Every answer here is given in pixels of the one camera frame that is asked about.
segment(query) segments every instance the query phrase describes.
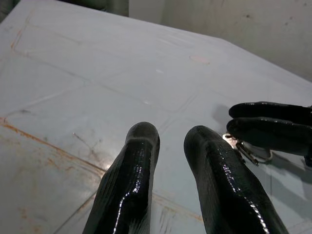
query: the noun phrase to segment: glossy black finger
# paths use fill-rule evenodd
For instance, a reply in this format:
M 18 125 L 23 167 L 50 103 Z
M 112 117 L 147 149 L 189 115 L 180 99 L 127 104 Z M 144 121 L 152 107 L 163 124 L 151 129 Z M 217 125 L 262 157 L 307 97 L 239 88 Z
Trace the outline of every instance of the glossy black finger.
M 217 133 L 192 128 L 184 152 L 207 234 L 287 234 L 259 180 Z
M 312 126 L 312 108 L 275 102 L 246 102 L 229 109 L 229 115 L 238 117 L 270 117 Z
M 133 126 L 114 163 L 103 176 L 84 234 L 148 234 L 155 166 L 156 128 Z
M 312 144 L 311 126 L 274 118 L 235 118 L 228 122 L 227 130 L 254 146 L 302 156 Z

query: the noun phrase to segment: wall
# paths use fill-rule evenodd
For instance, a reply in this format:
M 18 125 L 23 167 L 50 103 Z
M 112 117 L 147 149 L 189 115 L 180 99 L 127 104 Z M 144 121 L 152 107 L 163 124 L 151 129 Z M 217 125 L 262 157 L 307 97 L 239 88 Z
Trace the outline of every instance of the wall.
M 161 23 L 165 0 L 129 0 L 129 16 L 138 20 Z
M 223 38 L 312 81 L 310 0 L 132 0 L 130 9 L 137 19 Z

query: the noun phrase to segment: table surface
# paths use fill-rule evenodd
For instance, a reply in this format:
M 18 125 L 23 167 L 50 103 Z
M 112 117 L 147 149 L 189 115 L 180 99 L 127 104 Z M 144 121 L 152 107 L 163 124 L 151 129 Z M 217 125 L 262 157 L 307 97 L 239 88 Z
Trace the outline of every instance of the table surface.
M 222 39 L 53 0 L 0 25 L 0 228 L 81 233 L 101 176 L 137 122 L 154 124 L 152 234 L 204 234 L 183 140 L 222 134 L 240 102 L 312 103 L 312 83 Z M 312 233 L 312 170 L 278 152 L 248 167 L 292 234 Z

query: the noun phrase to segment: metal sheet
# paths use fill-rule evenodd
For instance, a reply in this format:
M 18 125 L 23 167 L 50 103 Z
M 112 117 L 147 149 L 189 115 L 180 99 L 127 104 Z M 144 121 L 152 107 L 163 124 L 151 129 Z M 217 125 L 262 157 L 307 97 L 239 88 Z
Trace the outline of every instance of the metal sheet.
M 0 25 L 0 229 L 79 233 L 129 128 L 161 149 L 152 234 L 204 234 L 183 152 L 195 125 L 225 132 L 243 101 L 311 105 L 312 84 L 224 40 L 53 0 L 22 0 Z M 247 165 L 290 233 L 312 232 L 312 171 L 277 153 Z

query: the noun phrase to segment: robotic hand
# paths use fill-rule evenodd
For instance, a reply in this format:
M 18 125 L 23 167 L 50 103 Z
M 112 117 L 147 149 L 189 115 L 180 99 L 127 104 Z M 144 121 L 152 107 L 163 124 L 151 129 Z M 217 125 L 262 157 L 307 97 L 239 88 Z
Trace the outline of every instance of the robotic hand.
M 84 234 L 150 233 L 159 144 L 153 125 L 142 122 L 130 129 L 101 180 Z M 259 180 L 216 132 L 192 128 L 184 152 L 197 183 L 207 234 L 288 233 Z
M 233 119 L 227 124 L 229 135 L 224 135 L 224 139 L 254 164 L 258 160 L 243 141 L 304 156 L 306 165 L 312 167 L 312 107 L 250 102 L 233 106 L 229 114 Z

